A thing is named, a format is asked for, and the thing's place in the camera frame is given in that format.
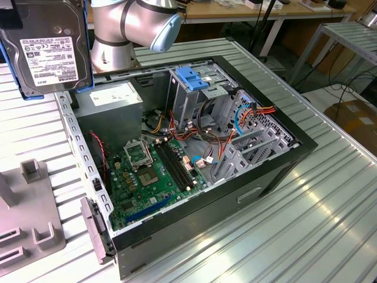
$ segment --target blue pci slot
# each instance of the blue pci slot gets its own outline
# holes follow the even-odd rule
[[[151,212],[154,212],[157,209],[163,208],[167,204],[167,202],[169,201],[170,198],[171,198],[171,196],[169,196],[168,198],[165,198],[161,202],[155,203],[154,205],[150,206],[149,208],[145,208],[145,209],[143,209],[139,212],[136,212],[135,214],[133,214],[131,216],[126,217],[125,222],[128,223],[128,222],[134,221],[134,220],[139,219],[139,218],[141,218],[145,215],[148,215]]]

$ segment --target metal workbench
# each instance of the metal workbench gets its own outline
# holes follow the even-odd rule
[[[361,57],[356,65],[356,70],[361,66],[363,59],[377,65],[377,31],[367,28],[359,22],[341,22],[334,24],[320,24],[309,41],[305,50],[302,52],[300,59],[297,61],[292,75],[289,78],[289,84],[293,84],[295,78],[300,73],[302,66],[316,46],[321,36],[325,34],[330,37],[329,41],[323,47],[317,59],[313,63],[316,66],[326,56],[334,42],[342,44],[344,47],[352,50]]]
[[[271,194],[170,252],[127,282],[372,282],[377,276],[376,158],[314,110],[236,42],[136,51],[142,65],[223,55],[318,143]],[[118,282],[98,265],[80,213],[85,196],[52,95],[24,101],[0,67],[0,170],[46,161],[67,246],[2,283]]]

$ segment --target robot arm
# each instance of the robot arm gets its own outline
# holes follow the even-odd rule
[[[95,33],[91,57],[100,71],[135,67],[133,42],[167,51],[181,25],[175,0],[92,0],[91,6]]]

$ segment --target blue holder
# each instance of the blue holder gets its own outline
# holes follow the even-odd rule
[[[202,88],[207,88],[209,86],[193,69],[188,66],[177,68],[176,71],[181,80],[188,85],[190,90],[201,90]]]

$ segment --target cardboard box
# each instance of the cardboard box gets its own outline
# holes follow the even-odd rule
[[[334,121],[338,104],[326,109],[325,115]],[[361,100],[340,104],[335,123],[377,156],[377,111]]]

